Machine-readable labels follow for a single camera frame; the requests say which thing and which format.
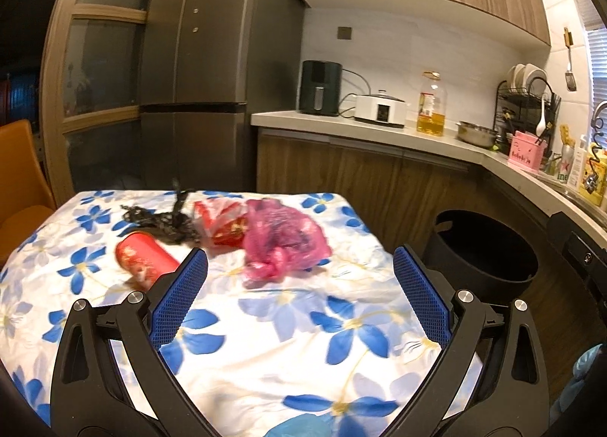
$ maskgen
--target beer can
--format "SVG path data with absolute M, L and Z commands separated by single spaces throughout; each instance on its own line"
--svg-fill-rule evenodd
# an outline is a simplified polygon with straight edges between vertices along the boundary
M 160 276 L 179 266 L 177 259 L 144 232 L 133 232 L 116 245 L 116 261 L 146 291 Z

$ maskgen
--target power cord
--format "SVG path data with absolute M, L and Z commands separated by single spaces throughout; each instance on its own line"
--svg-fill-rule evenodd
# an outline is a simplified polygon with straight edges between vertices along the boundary
M 365 79 L 365 78 L 364 78 L 362 75 L 360 75 L 358 72 L 354 72 L 354 71 L 351 71 L 351 70 L 349 70 L 349 69 L 343 69 L 343 68 L 342 68 L 342 71 L 349 72 L 350 74 L 354 74 L 354 75 L 357 75 L 358 77 L 360 77 L 360 78 L 361 78 L 361 79 L 362 79 L 362 80 L 365 82 L 365 84 L 366 84 L 366 88 L 368 89 L 368 94 L 369 94 L 369 96 L 371 95 L 371 84 L 369 84 L 369 81 L 368 81 L 368 80 L 366 80 L 366 79 Z M 346 98 L 348 98 L 348 96 L 358 96 L 358 93 L 348 93 L 348 94 L 346 94 L 346 95 L 345 95 L 345 96 L 344 96 L 344 97 L 341 99 L 341 101 L 339 102 L 338 109 L 340 109 L 340 108 L 341 108 L 341 105 L 344 103 L 345 99 L 346 99 Z M 356 108 L 356 106 L 351 107 L 351 108 L 347 108 L 347 109 L 346 109 L 346 110 L 344 110 L 343 112 L 338 112 L 338 115 L 339 115 L 340 117 L 345 118 L 345 119 L 353 119 L 353 118 L 354 118 L 354 116 L 353 116 L 353 115 L 351 115 L 351 116 L 349 116 L 349 117 L 346 117 L 346 116 L 344 116 L 344 113 L 349 112 L 350 110 L 354 110 L 355 108 Z
M 349 69 L 343 69 L 343 68 L 342 68 L 342 71 L 349 72 L 350 74 L 354 74 L 354 75 L 357 75 L 358 77 L 360 77 L 365 82 L 366 87 L 369 90 L 369 92 L 367 94 L 371 94 L 371 84 L 369 84 L 369 81 L 366 80 L 364 77 L 362 77 L 358 72 L 354 72 Z
M 346 98 L 348 98 L 348 96 L 358 96 L 358 94 L 357 94 L 357 93 L 348 93 L 348 94 L 346 94 L 346 95 L 345 95 L 345 96 L 344 96 L 344 97 L 341 99 L 341 101 L 339 102 L 339 108 L 341 108 L 341 105 L 343 105 L 343 104 L 344 104 L 344 101 L 345 101 L 345 99 L 346 99 Z M 355 108 L 356 108 L 356 106 L 351 107 L 351 108 L 347 108 L 347 109 L 346 109 L 346 110 L 344 110 L 343 112 L 338 112 L 338 115 L 339 115 L 340 117 L 344 117 L 344 113 L 349 112 L 350 110 L 354 110 Z M 353 118 L 354 118 L 354 116 L 352 115 L 352 116 L 350 116 L 350 117 L 344 117 L 344 118 L 345 118 L 345 119 L 353 119 Z

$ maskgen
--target floral bedsheet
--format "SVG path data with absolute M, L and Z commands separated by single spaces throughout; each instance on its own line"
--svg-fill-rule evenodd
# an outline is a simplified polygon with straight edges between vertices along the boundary
M 218 195 L 226 193 L 194 193 L 184 211 Z M 342 197 L 272 197 L 312 216 L 333 255 L 259 289 L 243 285 L 243 250 L 210 255 L 207 281 L 175 340 L 160 351 L 225 437 L 297 435 L 296 417 L 304 414 L 318 417 L 320 434 L 377 437 L 414 394 L 440 347 L 425 336 L 400 289 L 392 256 Z M 47 423 L 53 365 L 72 304 L 78 298 L 93 306 L 118 303 L 132 290 L 114 257 L 132 226 L 120 206 L 162 212 L 173 202 L 173 192 L 80 193 L 0 272 L 0 358 Z M 166 249 L 180 261 L 189 252 Z M 118 342 L 113 348 L 135 406 L 154 415 L 124 348 Z M 473 360 L 448 415 L 465 407 L 480 368 Z

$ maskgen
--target stainless steel refrigerator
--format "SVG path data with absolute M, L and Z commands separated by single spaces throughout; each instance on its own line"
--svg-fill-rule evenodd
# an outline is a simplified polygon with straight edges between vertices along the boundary
M 150 189 L 255 189 L 251 115 L 295 108 L 302 0 L 151 0 L 141 106 Z

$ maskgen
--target white appliance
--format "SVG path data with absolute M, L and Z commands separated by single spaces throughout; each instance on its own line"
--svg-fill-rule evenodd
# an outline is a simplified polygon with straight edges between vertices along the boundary
M 407 108 L 403 100 L 388 96 L 380 90 L 379 94 L 359 94 L 356 97 L 354 118 L 359 122 L 401 129 L 405 127 Z

